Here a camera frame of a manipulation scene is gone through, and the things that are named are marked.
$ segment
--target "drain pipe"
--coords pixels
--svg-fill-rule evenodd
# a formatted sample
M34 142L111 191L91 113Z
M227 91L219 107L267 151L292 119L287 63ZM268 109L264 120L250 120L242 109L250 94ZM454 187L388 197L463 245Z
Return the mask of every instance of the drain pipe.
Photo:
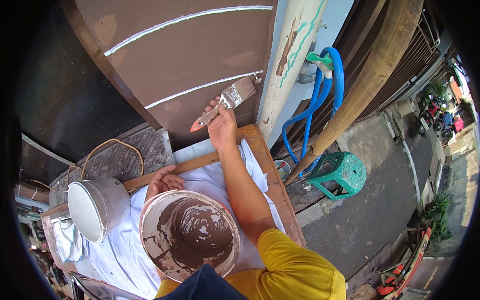
M289 0L258 127L267 140L316 35L327 0Z
M284 185L292 183L360 115L390 77L412 39L423 1L395 0L387 14L358 79L350 88L337 113L319 134L310 150L293 168Z

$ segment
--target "metal gate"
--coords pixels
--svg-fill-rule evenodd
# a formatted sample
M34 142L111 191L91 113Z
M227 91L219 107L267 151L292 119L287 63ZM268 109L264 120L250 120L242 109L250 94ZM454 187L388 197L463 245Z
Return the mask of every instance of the metal gate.
M343 61L345 76L344 96L357 80L370 54L373 42L382 28L388 3L389 0L355 0L333 44ZM392 96L396 96L395 93L399 89L409 82L415 83L421 77L421 74L428 70L439 55L437 51L440 43L439 36L435 21L428 14L428 8L425 5L417 29L405 54L385 85L356 121L365 119L379 107L383 106L385 108L386 104L390 105L392 101L390 103L388 101L392 99ZM315 139L329 121L333 96L334 88L332 87L325 103L312 116L309 139ZM309 101L302 101L294 115L303 112L308 107ZM305 120L298 121L291 125L290 128L287 128L287 138L294 151L301 148L304 133ZM284 152L285 147L280 136L272 147L271 153L273 156L282 156Z

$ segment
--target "teal paint stain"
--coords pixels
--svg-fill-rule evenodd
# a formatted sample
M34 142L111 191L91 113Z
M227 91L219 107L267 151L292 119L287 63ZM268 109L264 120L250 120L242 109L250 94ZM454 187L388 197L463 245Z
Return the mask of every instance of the teal paint stain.
M303 27L305 27L305 26L307 26L307 22L303 22L303 23L300 25L299 29L297 30L297 33L300 32L300 30L302 30ZM292 58L292 57L294 57L294 56L296 57L297 54L298 54L298 51L295 52L295 53L292 53L292 54L290 55L290 58Z
M307 39L307 37L308 37L308 36L310 35L310 33L312 32L312 30L313 30L313 28L314 28L314 26L315 26L315 25L314 25L314 22L315 22L315 20L318 18L318 15L320 14L320 10L322 9L322 6L324 5L324 2L325 2L325 0L322 0L322 3L320 3L320 6L319 6L319 8L318 8L318 10L317 10L317 14L315 15L315 18L310 22L310 29L309 29L309 31L307 32L307 34L305 35L305 37L302 39L302 41L300 42L300 46L299 46L298 50L297 50L296 52L292 53L292 54L289 56L290 58L293 58L293 61L290 63L290 60L288 60L288 68L287 68L287 70L285 71L285 76L283 76L283 77L282 77L282 80L280 81L280 87L282 87L282 85L283 85L283 80L287 77L288 72L290 71L290 69L291 69L291 68L293 67L293 65L295 64L295 60L297 59L297 56L298 56L298 54L299 54L299 52L300 52L300 49L301 49L303 43L305 42L305 39ZM299 29L297 30L297 33L298 33L303 27L305 27L306 25L307 25L307 22L303 22L303 23L300 25Z

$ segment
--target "yellow shirt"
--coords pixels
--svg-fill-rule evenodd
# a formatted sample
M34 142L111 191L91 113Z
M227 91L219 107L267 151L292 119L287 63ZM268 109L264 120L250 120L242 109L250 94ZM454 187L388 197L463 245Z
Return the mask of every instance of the yellow shirt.
M343 275L319 254L302 248L278 229L258 238L258 252L266 268L245 270L225 280L249 299L328 299L346 297ZM156 298L180 283L164 279Z

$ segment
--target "brush bristles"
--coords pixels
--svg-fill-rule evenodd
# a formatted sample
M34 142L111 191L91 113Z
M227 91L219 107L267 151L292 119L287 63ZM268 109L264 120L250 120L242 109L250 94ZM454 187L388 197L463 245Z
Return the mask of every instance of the brush bristles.
M243 99L243 101L250 98L257 92L249 76L240 78L239 80L234 82L234 85L237 88L238 93Z

